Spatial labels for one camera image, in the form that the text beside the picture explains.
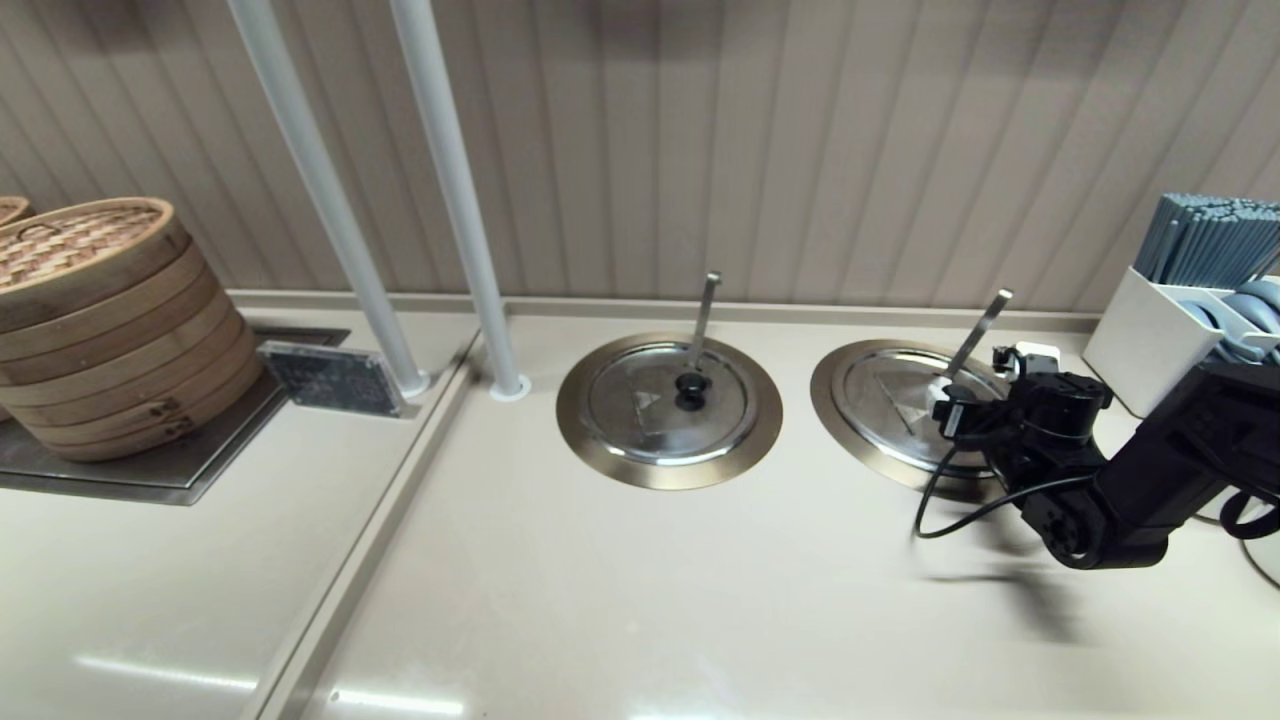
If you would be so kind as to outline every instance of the bamboo steamer lid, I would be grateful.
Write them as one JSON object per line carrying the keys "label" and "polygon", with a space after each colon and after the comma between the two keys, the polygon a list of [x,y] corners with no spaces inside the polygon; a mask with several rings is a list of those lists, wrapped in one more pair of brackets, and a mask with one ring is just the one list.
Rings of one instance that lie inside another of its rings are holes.
{"label": "bamboo steamer lid", "polygon": [[[29,218],[33,214],[31,202],[26,197],[14,195],[0,195],[0,225]],[[0,423],[9,419],[9,413],[0,407]]]}
{"label": "bamboo steamer lid", "polygon": [[0,228],[0,405],[63,457],[109,460],[189,433],[256,380],[253,350],[163,200]]}

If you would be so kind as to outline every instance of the paneled wall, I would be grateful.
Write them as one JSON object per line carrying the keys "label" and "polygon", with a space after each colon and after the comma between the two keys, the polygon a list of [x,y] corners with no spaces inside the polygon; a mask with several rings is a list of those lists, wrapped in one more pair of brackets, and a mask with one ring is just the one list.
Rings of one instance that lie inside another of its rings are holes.
{"label": "paneled wall", "polygon": [[[385,0],[278,0],[389,287],[465,288]],[[1155,197],[1280,200],[1276,0],[438,0],[513,295],[1101,309]],[[342,273],[221,0],[0,0],[0,193]]]}

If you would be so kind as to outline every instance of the black cable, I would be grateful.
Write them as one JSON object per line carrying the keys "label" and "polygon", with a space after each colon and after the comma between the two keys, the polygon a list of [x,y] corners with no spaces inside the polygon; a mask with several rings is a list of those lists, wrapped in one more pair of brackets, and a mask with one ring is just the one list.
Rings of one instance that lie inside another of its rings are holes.
{"label": "black cable", "polygon": [[956,448],[952,446],[951,450],[948,450],[947,454],[942,456],[942,461],[938,462],[938,466],[933,470],[933,474],[929,475],[929,482],[924,486],[924,493],[920,497],[920,505],[915,510],[915,523],[911,525],[911,533],[920,539],[933,539],[933,538],[941,538],[942,536],[948,536],[969,525],[975,520],[986,518],[995,510],[1004,507],[1010,502],[1021,500],[1024,497],[1030,497],[1033,495],[1042,493],[1050,489],[1083,484],[1093,479],[1093,475],[1080,475],[1076,478],[1065,478],[1061,480],[1053,480],[1050,483],[1023,488],[1018,492],[1009,493],[1005,497],[1001,497],[1000,500],[993,500],[987,505],[983,505],[982,507],[974,510],[973,512],[965,515],[964,518],[960,518],[959,520],[947,525],[946,528],[942,528],[941,530],[931,530],[925,533],[924,530],[920,529],[920,524],[924,521],[924,509],[928,507],[929,505],[929,497],[933,496],[933,489],[937,487],[938,479],[942,477],[943,468],[946,468],[947,464],[951,462],[951,459],[955,457],[955,454]]}

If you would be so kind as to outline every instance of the white utensil holder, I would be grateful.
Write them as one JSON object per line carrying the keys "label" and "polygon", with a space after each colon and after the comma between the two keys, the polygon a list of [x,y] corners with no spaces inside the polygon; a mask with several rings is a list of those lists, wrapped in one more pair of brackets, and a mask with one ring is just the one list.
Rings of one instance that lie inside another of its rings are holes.
{"label": "white utensil holder", "polygon": [[[1084,360],[1130,413],[1146,418],[1224,334],[1267,351],[1280,345],[1280,336],[1260,331],[1220,300],[1230,293],[1153,284],[1129,268],[1084,348]],[[1179,300],[1208,307],[1226,333],[1202,325]]]}

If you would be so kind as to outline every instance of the metal ladle handle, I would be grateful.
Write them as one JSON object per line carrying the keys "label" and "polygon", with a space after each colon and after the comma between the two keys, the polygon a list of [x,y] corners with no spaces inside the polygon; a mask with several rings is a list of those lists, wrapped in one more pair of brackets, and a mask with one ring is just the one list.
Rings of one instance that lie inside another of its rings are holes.
{"label": "metal ladle handle", "polygon": [[1005,309],[1005,305],[1009,305],[1009,301],[1012,297],[1014,291],[1007,287],[1000,288],[1000,292],[996,293],[996,299],[987,306],[987,311],[978,319],[978,324],[969,331],[969,337],[964,338],[964,345],[961,345],[960,350],[957,350],[951,357],[951,364],[948,364],[947,369],[942,372],[943,378],[951,380],[955,379],[956,373],[960,372],[960,368],[964,368],[965,361],[969,360],[970,355],[973,355],[973,350],[978,347],[978,343],[982,341],[982,336],[987,334],[992,323],[996,322],[996,315],[1000,315],[1000,311]]}
{"label": "metal ladle handle", "polygon": [[694,327],[694,341],[689,343],[689,360],[686,365],[698,370],[703,361],[703,341],[707,340],[707,320],[712,316],[712,299],[716,297],[716,286],[719,284],[719,273],[712,270],[707,273],[707,284],[703,286],[703,305],[698,309],[698,325]]}

